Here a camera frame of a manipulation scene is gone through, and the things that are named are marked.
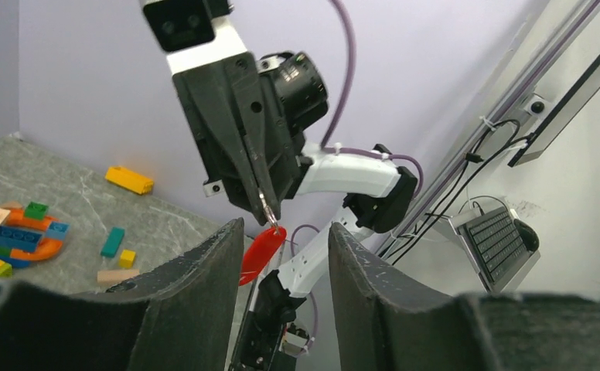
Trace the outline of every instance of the metal frame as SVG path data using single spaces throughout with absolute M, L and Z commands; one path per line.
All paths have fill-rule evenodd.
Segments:
M 559 56 L 599 11 L 600 0 L 581 2 L 553 32 L 549 41 L 542 46 L 540 52 L 533 60 L 523 68 L 506 93 L 497 101 L 495 107 L 487 116 L 488 119 L 491 121 L 500 121 L 517 105 L 522 104 L 526 97 L 534 91 L 537 81 L 551 68 Z M 480 123 L 466 142 L 448 160 L 448 163 L 438 173 L 435 180 L 425 189 L 425 192 L 419 195 L 410 207 L 407 215 L 395 230 L 395 235 L 403 234 L 409 230 L 418 222 L 421 215 L 438 199 L 464 165 L 464 154 L 480 139 L 485 129 L 486 126 Z M 388 236 L 377 248 L 377 251 L 386 250 L 386 253 L 382 256 L 385 259 L 395 250 L 397 243 L 396 239 Z

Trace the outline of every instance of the black computer mouse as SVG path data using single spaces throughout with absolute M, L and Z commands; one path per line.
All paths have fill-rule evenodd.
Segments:
M 515 219 L 514 226 L 519 231 L 519 236 L 523 243 L 526 245 L 528 251 L 537 251 L 539 248 L 539 237 L 531 226 L 525 224 L 525 222 Z

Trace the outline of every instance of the camera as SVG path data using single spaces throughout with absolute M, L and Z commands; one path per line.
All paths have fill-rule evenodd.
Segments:
M 211 20 L 227 15 L 227 0 L 141 0 L 143 15 L 159 45 L 168 53 L 210 43 Z

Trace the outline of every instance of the keyboard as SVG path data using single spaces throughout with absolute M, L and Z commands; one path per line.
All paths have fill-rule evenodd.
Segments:
M 467 222 L 462 229 L 482 273 L 492 284 L 504 279 L 510 271 L 516 273 L 512 268 L 528 255 L 519 231 L 504 207 Z

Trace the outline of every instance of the monitor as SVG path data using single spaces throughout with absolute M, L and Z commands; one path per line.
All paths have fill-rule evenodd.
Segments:
M 510 160 L 509 166 L 539 158 L 578 112 L 600 89 L 600 55 L 534 131 L 533 137 Z

